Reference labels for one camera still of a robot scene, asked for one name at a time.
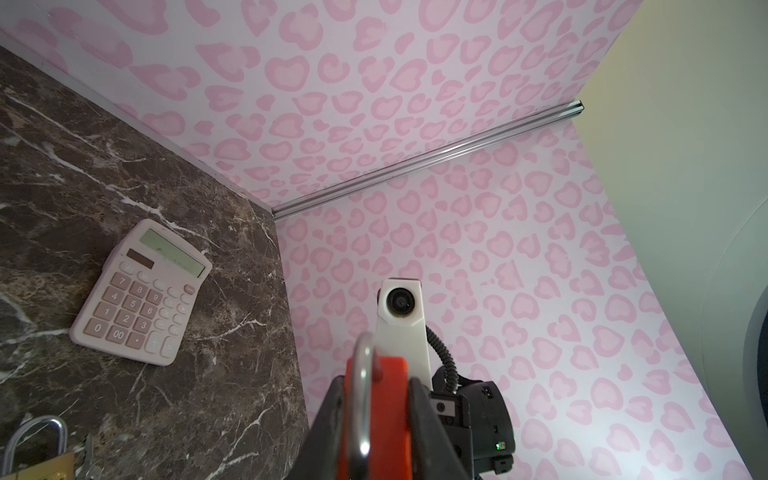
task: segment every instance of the gold padlock body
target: gold padlock body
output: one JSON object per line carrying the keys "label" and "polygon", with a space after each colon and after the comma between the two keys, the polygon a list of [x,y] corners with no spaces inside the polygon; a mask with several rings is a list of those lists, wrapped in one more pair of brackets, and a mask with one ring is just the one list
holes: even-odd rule
{"label": "gold padlock body", "polygon": [[0,480],[74,480],[74,452],[11,473]]}

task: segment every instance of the heart pattern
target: heart pattern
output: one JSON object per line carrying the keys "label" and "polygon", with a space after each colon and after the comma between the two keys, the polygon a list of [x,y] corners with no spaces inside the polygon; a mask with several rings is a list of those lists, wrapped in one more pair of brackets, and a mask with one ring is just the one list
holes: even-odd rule
{"label": "heart pattern", "polygon": [[[574,98],[640,0],[593,4],[44,0],[8,5],[0,28],[64,71],[92,72],[78,80],[150,126],[178,115],[188,128],[156,130],[274,206]],[[255,114],[258,129],[227,122]],[[236,139],[234,153],[215,148]],[[569,159],[550,157],[567,175]],[[276,170],[247,174],[256,167]],[[550,182],[526,177],[539,194]],[[549,203],[579,204],[572,217],[597,224],[582,197],[599,188],[561,183]]]}
{"label": "heart pattern", "polygon": [[[629,243],[594,175],[565,122],[278,222],[310,418],[382,279],[409,276],[459,372],[505,397],[518,451],[499,477],[702,478],[700,454],[712,478],[740,472],[637,259],[614,258]],[[527,213],[506,218],[512,201]]]}

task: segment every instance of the beige wall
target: beige wall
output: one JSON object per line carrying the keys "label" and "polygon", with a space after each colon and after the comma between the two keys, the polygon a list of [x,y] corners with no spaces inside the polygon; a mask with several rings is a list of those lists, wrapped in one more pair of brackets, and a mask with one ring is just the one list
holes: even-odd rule
{"label": "beige wall", "polygon": [[768,310],[768,2],[645,0],[579,98],[578,133],[650,284],[768,478],[753,368]]}

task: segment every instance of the camera lens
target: camera lens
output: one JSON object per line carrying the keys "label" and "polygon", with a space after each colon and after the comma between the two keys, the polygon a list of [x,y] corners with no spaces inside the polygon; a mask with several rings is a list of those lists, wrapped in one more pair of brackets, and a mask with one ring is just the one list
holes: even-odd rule
{"label": "camera lens", "polygon": [[416,308],[413,293],[404,288],[395,288],[386,297],[386,305],[394,315],[408,316]]}

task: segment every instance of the cable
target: cable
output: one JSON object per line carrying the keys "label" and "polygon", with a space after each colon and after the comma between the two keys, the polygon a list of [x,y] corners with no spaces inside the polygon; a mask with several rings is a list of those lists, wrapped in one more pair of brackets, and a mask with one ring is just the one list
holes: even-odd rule
{"label": "cable", "polygon": [[450,394],[455,394],[458,390],[458,370],[456,364],[453,361],[453,356],[448,350],[448,347],[440,340],[440,338],[429,327],[427,329],[427,343],[435,350],[437,356],[440,357],[442,365],[445,367],[445,391]]}

